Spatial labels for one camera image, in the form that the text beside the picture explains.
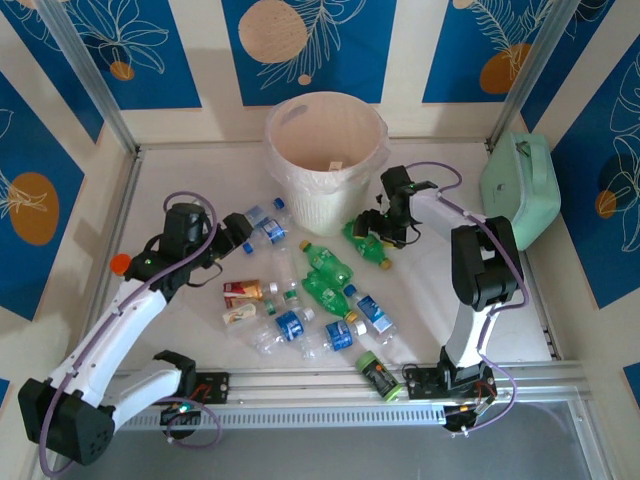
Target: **orange circle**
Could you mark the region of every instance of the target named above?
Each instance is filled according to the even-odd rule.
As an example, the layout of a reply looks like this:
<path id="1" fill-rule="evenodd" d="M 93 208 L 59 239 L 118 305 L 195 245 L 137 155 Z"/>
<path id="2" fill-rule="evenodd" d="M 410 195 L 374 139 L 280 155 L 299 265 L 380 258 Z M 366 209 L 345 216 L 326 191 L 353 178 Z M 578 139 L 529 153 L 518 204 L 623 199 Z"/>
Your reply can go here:
<path id="1" fill-rule="evenodd" d="M 125 272 L 129 269 L 129 265 L 131 265 L 131 257 L 126 253 L 119 253 L 115 255 L 109 263 L 111 271 L 119 276 L 125 274 Z"/>
<path id="2" fill-rule="evenodd" d="M 603 190 L 596 197 L 596 212 L 602 218 L 611 218 L 616 213 L 616 196 L 609 190 Z"/>
<path id="3" fill-rule="evenodd" d="M 135 75 L 135 72 L 133 71 L 131 65 L 120 61 L 113 62 L 109 66 L 109 71 L 111 72 L 111 75 L 116 77 L 118 80 L 122 80 L 123 82 L 128 82 Z"/>
<path id="4" fill-rule="evenodd" d="M 494 95 L 508 93 L 529 50 L 531 44 L 518 43 L 491 57 L 480 73 L 480 88 Z"/>
<path id="5" fill-rule="evenodd" d="M 51 241 L 58 226 L 60 206 L 56 188 L 40 173 L 18 175 L 9 188 L 11 225 L 25 242 L 35 246 Z"/>
<path id="6" fill-rule="evenodd" d="M 307 45 L 307 27 L 300 14 L 282 0 L 260 0 L 238 24 L 240 43 L 251 58 L 280 63 L 295 58 Z"/>

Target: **blue bottle label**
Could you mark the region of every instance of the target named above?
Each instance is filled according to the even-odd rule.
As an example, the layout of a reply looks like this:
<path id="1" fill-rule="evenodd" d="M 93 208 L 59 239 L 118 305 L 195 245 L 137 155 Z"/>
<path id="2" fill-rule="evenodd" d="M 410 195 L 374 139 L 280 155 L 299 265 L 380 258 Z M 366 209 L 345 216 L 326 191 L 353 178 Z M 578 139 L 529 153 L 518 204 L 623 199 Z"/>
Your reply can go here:
<path id="1" fill-rule="evenodd" d="M 375 328 L 378 333 L 384 332 L 387 328 L 393 325 L 391 319 L 369 295 L 358 302 L 358 307 L 360 307 L 362 313 L 371 320 L 373 328 Z"/>
<path id="2" fill-rule="evenodd" d="M 284 238 L 284 229 L 275 220 L 269 220 L 268 222 L 266 222 L 264 225 L 262 225 L 262 229 L 269 236 L 269 240 L 271 240 L 271 243 L 279 242 Z"/>
<path id="3" fill-rule="evenodd" d="M 353 345 L 353 337 L 344 320 L 330 323 L 326 326 L 326 329 L 329 332 L 329 338 L 334 350 L 341 350 Z"/>
<path id="4" fill-rule="evenodd" d="M 304 333 L 302 322 L 295 312 L 292 312 L 291 310 L 276 318 L 276 323 L 278 324 L 278 327 L 280 327 L 280 330 L 287 342 L 290 342 Z"/>

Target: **trash bin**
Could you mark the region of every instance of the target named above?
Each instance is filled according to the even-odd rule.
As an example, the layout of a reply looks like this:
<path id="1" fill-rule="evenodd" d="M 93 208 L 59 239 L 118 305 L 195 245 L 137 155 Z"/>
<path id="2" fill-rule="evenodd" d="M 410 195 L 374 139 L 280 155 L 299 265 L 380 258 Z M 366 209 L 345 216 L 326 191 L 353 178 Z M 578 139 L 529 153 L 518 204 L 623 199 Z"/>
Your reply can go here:
<path id="1" fill-rule="evenodd" d="M 265 143 L 294 221 L 323 236 L 337 235 L 361 212 L 371 175 L 390 154 L 387 125 L 373 107 L 334 92 L 273 107 Z"/>

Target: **wire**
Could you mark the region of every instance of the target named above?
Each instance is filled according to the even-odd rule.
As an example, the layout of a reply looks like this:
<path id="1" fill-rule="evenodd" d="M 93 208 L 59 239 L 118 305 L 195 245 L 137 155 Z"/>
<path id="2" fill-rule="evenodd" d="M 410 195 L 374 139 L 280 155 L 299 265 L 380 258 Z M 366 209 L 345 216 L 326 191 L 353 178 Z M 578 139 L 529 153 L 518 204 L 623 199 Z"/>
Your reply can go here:
<path id="1" fill-rule="evenodd" d="M 218 262 L 214 262 L 214 265 L 216 267 L 218 267 L 218 273 L 216 273 L 213 277 L 206 279 L 204 282 L 202 283 L 191 283 L 191 282 L 187 282 L 187 287 L 191 287 L 191 288 L 201 288 L 204 287 L 207 283 L 209 283 L 211 280 L 215 280 L 216 278 L 218 278 L 220 275 L 222 275 L 222 272 L 224 272 L 224 268 L 222 268 L 222 265 L 220 265 Z"/>
<path id="2" fill-rule="evenodd" d="M 215 447 L 218 442 L 220 441 L 220 438 L 222 437 L 222 425 L 220 424 L 220 419 L 218 418 L 218 416 L 213 413 L 213 410 L 211 410 L 209 407 L 207 407 L 206 405 L 200 403 L 200 402 L 196 402 L 195 400 L 191 399 L 191 398 L 182 398 L 182 397 L 165 397 L 162 400 L 159 400 L 160 402 L 178 402 L 178 403 L 188 403 L 189 405 L 193 406 L 194 408 L 200 409 L 203 412 L 205 412 L 207 415 L 209 415 L 213 421 L 216 424 L 217 427 L 217 431 L 218 434 L 216 435 L 216 438 L 214 438 L 213 440 L 211 440 L 209 443 L 205 443 L 203 445 L 189 445 L 186 443 L 181 442 L 180 440 L 178 440 L 177 438 L 174 438 L 171 436 L 171 427 L 173 426 L 173 424 L 175 422 L 177 422 L 180 419 L 180 415 L 176 415 L 175 417 L 173 417 L 169 423 L 167 424 L 167 429 L 165 430 L 165 435 L 167 436 L 167 441 L 169 441 L 171 444 L 173 445 L 177 445 L 179 447 L 182 448 L 187 448 L 190 450 L 203 450 L 205 448 L 213 448 Z"/>
<path id="3" fill-rule="evenodd" d="M 164 202 L 162 204 L 162 208 L 164 209 L 165 212 L 167 212 L 169 202 L 171 200 L 173 200 L 175 197 L 183 196 L 183 195 L 192 196 L 192 197 L 198 199 L 199 201 L 201 201 L 205 205 L 205 207 L 211 213 L 211 220 L 212 220 L 211 224 L 213 225 L 213 227 L 209 231 L 209 236 L 204 241 L 204 243 L 200 246 L 200 248 L 198 248 L 195 252 L 193 252 L 187 258 L 185 258 L 184 260 L 179 261 L 178 263 L 174 263 L 173 265 L 171 265 L 170 267 L 165 268 L 161 272 L 158 272 L 153 277 L 151 277 L 149 280 L 147 280 L 145 283 L 143 283 L 140 287 L 138 287 L 133 293 L 131 293 L 131 295 L 129 295 L 127 298 L 125 298 L 122 301 L 122 303 L 120 303 L 118 305 L 117 310 L 115 312 L 111 313 L 106 318 L 106 320 L 98 328 L 98 330 L 93 335 L 93 337 L 91 337 L 91 339 L 89 339 L 89 341 L 87 342 L 87 345 L 85 346 L 85 348 L 78 354 L 78 357 L 76 358 L 76 360 L 73 362 L 73 364 L 71 366 L 71 371 L 68 372 L 64 376 L 64 378 L 60 382 L 60 386 L 58 386 L 58 389 L 53 394 L 53 398 L 51 399 L 51 402 L 49 403 L 49 407 L 47 408 L 47 411 L 46 411 L 46 413 L 44 415 L 44 420 L 42 421 L 42 428 L 40 430 L 40 438 L 38 439 L 38 443 L 39 443 L 39 446 L 38 446 L 38 458 L 40 460 L 40 468 L 42 469 L 42 473 L 44 473 L 47 477 L 55 478 L 55 477 L 61 475 L 73 463 L 73 461 L 71 460 L 71 461 L 69 461 L 69 463 L 67 463 L 64 467 L 60 468 L 59 470 L 52 470 L 49 467 L 49 464 L 47 462 L 47 447 L 46 447 L 46 445 L 47 445 L 47 440 L 48 440 L 48 437 L 49 437 L 49 430 L 51 428 L 51 421 L 53 420 L 53 414 L 55 412 L 56 407 L 58 406 L 58 403 L 60 402 L 60 398 L 62 397 L 62 394 L 66 390 L 66 388 L 69 385 L 69 383 L 71 383 L 71 379 L 74 377 L 75 373 L 78 371 L 78 369 L 82 365 L 82 362 L 89 355 L 89 352 L 91 352 L 91 350 L 95 347 L 96 343 L 98 343 L 98 340 L 100 340 L 100 338 L 102 338 L 102 336 L 105 334 L 105 332 L 107 332 L 107 330 L 109 330 L 109 328 L 111 327 L 113 322 L 117 318 L 119 318 L 121 312 L 124 309 L 126 309 L 138 297 L 138 295 L 140 295 L 142 292 L 147 290 L 152 284 L 154 284 L 155 282 L 157 282 L 161 278 L 163 278 L 166 275 L 178 270 L 179 268 L 182 268 L 186 264 L 188 264 L 188 263 L 192 262 L 193 260 L 195 260 L 198 256 L 200 256 L 200 254 L 202 254 L 207 248 L 209 248 L 209 245 L 211 245 L 211 242 L 213 242 L 213 238 L 215 237 L 215 234 L 216 234 L 217 229 L 218 229 L 218 222 L 217 222 L 217 217 L 216 217 L 216 211 L 213 208 L 213 205 L 211 205 L 211 203 L 209 202 L 209 200 L 207 200 L 206 198 L 204 198 L 203 196 L 201 196 L 200 194 L 195 193 L 195 192 L 179 191 L 179 192 L 172 193 L 167 198 L 165 198 L 165 200 L 164 200 Z"/>
<path id="4" fill-rule="evenodd" d="M 480 337 L 478 338 L 478 344 L 476 345 L 476 350 L 478 351 L 478 355 L 480 356 L 480 358 L 487 365 L 489 365 L 489 367 L 491 367 L 494 370 L 497 370 L 498 372 L 502 373 L 505 377 L 507 377 L 507 379 L 511 383 L 511 386 L 513 388 L 513 392 L 511 394 L 511 399 L 509 400 L 509 403 L 507 404 L 507 407 L 504 410 L 502 410 L 498 415 L 493 417 L 492 419 L 487 420 L 486 422 L 484 422 L 484 423 L 482 423 L 480 425 L 476 425 L 475 427 L 468 428 L 464 432 L 461 431 L 461 432 L 456 433 L 456 435 L 460 435 L 460 434 L 467 435 L 467 434 L 469 434 L 471 432 L 474 432 L 476 430 L 480 430 L 481 428 L 484 428 L 484 427 L 488 427 L 489 425 L 497 422 L 502 417 L 504 417 L 513 408 L 513 406 L 516 403 L 516 399 L 518 397 L 518 385 L 517 385 L 515 379 L 509 374 L 509 372 L 507 372 L 503 368 L 501 368 L 498 365 L 496 365 L 495 363 L 493 363 L 491 360 L 489 360 L 487 358 L 487 356 L 485 354 L 483 354 L 481 352 L 484 351 L 484 349 L 485 349 L 485 343 L 488 340 L 487 332 L 489 331 L 489 327 L 491 326 L 491 323 L 492 323 L 494 317 L 500 312 L 503 312 L 503 311 L 506 311 L 506 310 L 515 310 L 516 308 L 522 308 L 522 307 L 525 307 L 526 305 L 528 305 L 529 304 L 529 291 L 527 290 L 527 287 L 526 287 L 526 285 L 524 283 L 524 278 L 520 274 L 520 271 L 516 267 L 516 265 L 513 262 L 513 260 L 511 260 L 511 257 L 507 254 L 507 251 L 504 248 L 504 246 L 500 243 L 498 238 L 493 234 L 493 232 L 489 229 L 489 227 L 487 227 L 484 224 L 484 222 L 482 222 L 481 220 L 476 218 L 472 213 L 464 210 L 463 208 L 459 207 L 455 203 L 451 202 L 450 200 L 447 200 L 446 198 L 444 198 L 442 196 L 442 194 L 444 192 L 446 192 L 447 190 L 452 190 L 454 188 L 459 187 L 462 184 L 462 174 L 458 170 L 456 170 L 454 167 L 452 167 L 451 165 L 447 165 L 445 163 L 440 163 L 440 162 L 426 162 L 426 161 L 425 162 L 415 162 L 415 163 L 412 163 L 412 164 L 408 165 L 406 168 L 409 169 L 409 168 L 412 168 L 412 167 L 417 167 L 418 165 L 433 165 L 433 166 L 437 166 L 437 167 L 442 167 L 442 168 L 445 168 L 445 169 L 449 170 L 450 172 L 452 172 L 456 176 L 456 178 L 457 178 L 456 183 L 453 183 L 451 185 L 447 185 L 445 187 L 442 187 L 442 188 L 438 189 L 438 192 L 437 192 L 437 195 L 436 195 L 436 199 L 439 202 L 441 202 L 442 204 L 444 204 L 447 207 L 449 207 L 451 210 L 453 210 L 453 211 L 459 213 L 460 215 L 462 215 L 464 218 L 467 218 L 467 219 L 471 220 L 473 223 L 475 223 L 485 233 L 485 235 L 487 235 L 487 237 L 489 237 L 489 239 L 491 240 L 491 243 L 493 243 L 494 247 L 500 253 L 500 255 L 504 259 L 505 263 L 509 267 L 509 270 L 511 271 L 511 274 L 516 279 L 516 283 L 518 284 L 518 287 L 522 291 L 522 297 L 523 297 L 522 302 L 517 303 L 515 305 L 502 305 L 501 307 L 496 307 L 496 308 L 492 308 L 491 310 L 489 310 L 489 312 L 487 313 L 487 319 L 485 320 L 484 325 L 482 326 L 482 331 L 480 333 Z"/>

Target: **bottle label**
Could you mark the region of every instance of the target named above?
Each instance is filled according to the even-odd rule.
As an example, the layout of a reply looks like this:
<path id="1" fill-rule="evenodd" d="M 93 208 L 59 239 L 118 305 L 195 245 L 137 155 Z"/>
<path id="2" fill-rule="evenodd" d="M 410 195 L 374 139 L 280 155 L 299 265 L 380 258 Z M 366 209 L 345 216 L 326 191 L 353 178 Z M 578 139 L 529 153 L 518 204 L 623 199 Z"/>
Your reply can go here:
<path id="1" fill-rule="evenodd" d="M 322 292 L 322 295 L 320 295 L 320 304 L 325 305 L 329 303 L 335 296 L 336 292 L 334 292 L 330 288 L 327 288 L 324 292 Z"/>
<path id="2" fill-rule="evenodd" d="M 244 282 L 227 282 L 224 284 L 224 302 L 227 308 L 238 307 L 249 301 L 262 300 L 260 280 L 246 280 Z"/>
<path id="3" fill-rule="evenodd" d="M 280 330 L 287 342 L 290 342 L 304 333 L 302 322 L 295 312 L 292 312 L 291 310 L 276 318 L 276 323 L 278 324 L 278 327 L 280 327 Z"/>
<path id="4" fill-rule="evenodd" d="M 222 314 L 222 319 L 227 325 L 255 317 L 257 313 L 256 306 L 252 303 L 241 305 Z"/>
<path id="5" fill-rule="evenodd" d="M 389 371 L 384 368 L 384 365 L 378 362 L 378 360 L 373 360 L 364 367 L 362 374 L 383 398 L 398 385 L 396 379 L 393 378 Z"/>
<path id="6" fill-rule="evenodd" d="M 337 322 L 330 323 L 325 327 L 329 333 L 331 344 L 334 350 L 341 350 L 343 348 L 353 345 L 353 337 L 349 331 L 349 327 L 344 320 L 338 320 Z"/>
<path id="7" fill-rule="evenodd" d="M 261 225 L 261 227 L 269 237 L 269 240 L 271 240 L 272 244 L 279 242 L 285 236 L 284 229 L 275 220 L 269 220 L 264 225 Z"/>
<path id="8" fill-rule="evenodd" d="M 362 313 L 371 320 L 373 328 L 375 328 L 378 333 L 384 332 L 393 325 L 391 319 L 369 295 L 358 302 L 358 307 L 360 307 Z"/>
<path id="9" fill-rule="evenodd" d="M 324 262 L 331 257 L 333 257 L 333 253 L 331 253 L 328 248 L 324 248 L 320 253 L 313 257 L 309 263 L 311 263 L 311 266 L 316 270 L 320 270 L 324 265 Z"/>

